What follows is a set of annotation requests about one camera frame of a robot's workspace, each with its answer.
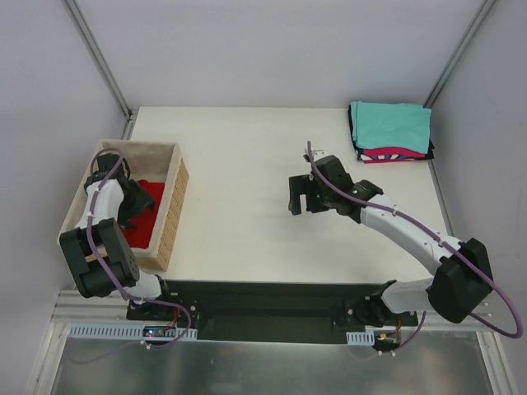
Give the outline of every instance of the stack of folded clothes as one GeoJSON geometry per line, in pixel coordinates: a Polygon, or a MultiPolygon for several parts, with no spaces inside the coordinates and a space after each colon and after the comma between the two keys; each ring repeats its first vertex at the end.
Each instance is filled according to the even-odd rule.
{"type": "Polygon", "coordinates": [[[430,109],[353,101],[348,115],[358,160],[382,163],[434,158],[430,109]]]}

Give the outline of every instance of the white tabletop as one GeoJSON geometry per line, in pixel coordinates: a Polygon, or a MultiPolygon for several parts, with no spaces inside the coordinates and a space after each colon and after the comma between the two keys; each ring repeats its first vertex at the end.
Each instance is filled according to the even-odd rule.
{"type": "Polygon", "coordinates": [[[142,107],[133,140],[177,142],[190,174],[170,279],[383,283],[429,277],[383,235],[335,211],[292,216],[288,178],[307,140],[445,231],[426,162],[365,165],[345,109],[142,107]]]}

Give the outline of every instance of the woven basket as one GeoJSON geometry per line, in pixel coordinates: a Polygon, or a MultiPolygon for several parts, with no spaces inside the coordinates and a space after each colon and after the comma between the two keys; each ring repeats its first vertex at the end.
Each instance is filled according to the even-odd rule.
{"type": "MultiPolygon", "coordinates": [[[[164,272],[168,268],[174,248],[184,194],[189,181],[189,172],[181,157],[180,146],[164,142],[100,140],[95,153],[111,147],[119,148],[123,152],[130,165],[133,179],[165,183],[148,248],[132,249],[139,267],[164,272]]],[[[59,234],[73,229],[81,219],[86,205],[86,193],[83,185],[89,172],[88,166],[59,234]]],[[[86,259],[91,260],[93,256],[86,257],[86,259]]]]}

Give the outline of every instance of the purple cable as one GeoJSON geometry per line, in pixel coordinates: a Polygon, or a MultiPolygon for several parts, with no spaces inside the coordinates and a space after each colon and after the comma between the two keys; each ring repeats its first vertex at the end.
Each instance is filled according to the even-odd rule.
{"type": "MultiPolygon", "coordinates": [[[[104,150],[100,150],[99,152],[97,152],[95,157],[91,160],[91,163],[90,163],[90,172],[91,173],[93,173],[94,165],[95,165],[95,162],[96,162],[97,158],[101,154],[103,154],[103,153],[105,153],[107,151],[116,151],[119,154],[119,158],[117,159],[117,162],[115,162],[114,167],[112,167],[111,170],[108,172],[108,174],[102,179],[102,181],[100,181],[100,184],[98,185],[98,187],[96,188],[95,192],[93,193],[93,198],[91,199],[91,202],[90,202],[90,210],[89,210],[90,213],[93,213],[95,211],[96,202],[97,202],[97,198],[99,196],[100,191],[105,186],[106,182],[110,179],[110,177],[115,173],[115,171],[117,171],[117,169],[121,166],[121,163],[123,163],[124,155],[123,155],[123,152],[119,148],[105,148],[104,150]]],[[[93,226],[93,216],[89,215],[88,216],[88,225],[87,225],[87,228],[86,228],[86,237],[88,239],[88,244],[90,245],[91,252],[96,257],[97,262],[102,266],[102,268],[105,271],[106,275],[114,283],[115,288],[117,288],[117,290],[121,294],[121,297],[124,300],[133,300],[133,301],[136,301],[136,302],[146,302],[146,303],[152,303],[152,304],[159,304],[159,305],[162,305],[162,306],[172,307],[174,309],[180,309],[187,316],[187,328],[180,335],[175,337],[170,342],[167,342],[167,343],[162,344],[162,345],[151,344],[150,347],[154,348],[154,349],[165,348],[165,347],[171,346],[172,344],[177,342],[181,337],[186,335],[187,332],[190,329],[191,324],[192,324],[192,319],[190,317],[189,311],[185,307],[180,305],[180,304],[171,303],[171,302],[165,302],[163,300],[143,299],[143,298],[138,298],[136,296],[130,295],[123,288],[123,286],[119,283],[119,280],[117,279],[115,274],[111,271],[110,267],[106,264],[105,260],[100,255],[99,250],[97,249],[96,244],[95,244],[95,242],[93,240],[92,226],[93,226]]],[[[107,352],[104,355],[98,356],[98,357],[96,357],[96,358],[94,358],[92,360],[88,360],[88,361],[76,361],[76,360],[72,359],[69,355],[67,355],[67,357],[72,363],[74,363],[76,365],[87,365],[87,364],[90,364],[91,362],[96,362],[98,360],[102,360],[106,356],[110,356],[110,355],[114,354],[116,351],[119,351],[119,350],[125,348],[126,346],[129,346],[129,345],[134,344],[134,343],[135,342],[125,343],[122,346],[119,346],[116,349],[114,349],[114,350],[112,350],[110,352],[107,352]]]]}
{"type": "MultiPolygon", "coordinates": [[[[324,184],[326,184],[328,187],[330,187],[335,193],[338,193],[343,198],[346,198],[348,200],[351,200],[352,202],[359,203],[364,206],[370,206],[374,208],[378,208],[383,211],[387,211],[392,213],[394,210],[390,207],[383,206],[381,204],[368,202],[366,200],[357,199],[356,197],[353,197],[352,195],[348,195],[347,193],[341,191],[337,187],[335,187],[332,183],[330,183],[323,175],[320,173],[320,170],[315,165],[315,160],[313,159],[313,151],[311,150],[311,142],[307,142],[307,155],[309,156],[309,160],[311,163],[311,169],[315,172],[315,174],[322,180],[324,184]]],[[[424,224],[416,220],[415,218],[412,218],[408,214],[405,214],[404,212],[397,211],[397,216],[400,216],[404,218],[406,221],[411,222],[414,224],[417,228],[421,229],[423,232],[425,232],[427,235],[432,237],[436,242],[441,242],[441,237],[439,237],[436,232],[428,229],[424,224]]],[[[516,324],[516,333],[507,332],[501,328],[498,328],[497,326],[489,323],[486,319],[479,317],[475,313],[470,313],[470,316],[476,320],[478,320],[483,325],[491,328],[493,331],[496,331],[500,333],[501,335],[505,337],[510,337],[511,339],[519,339],[524,334],[524,325],[521,322],[520,314],[518,313],[518,310],[512,303],[511,298],[505,293],[505,291],[496,284],[489,276],[487,276],[485,273],[483,273],[481,270],[479,270],[477,267],[475,267],[465,256],[463,256],[462,253],[460,253],[457,249],[452,247],[450,244],[443,242],[442,245],[448,249],[451,253],[453,253],[457,258],[461,260],[465,265],[467,265],[473,272],[475,272],[483,281],[485,281],[505,302],[509,310],[511,311],[512,318],[515,321],[516,324]]]]}

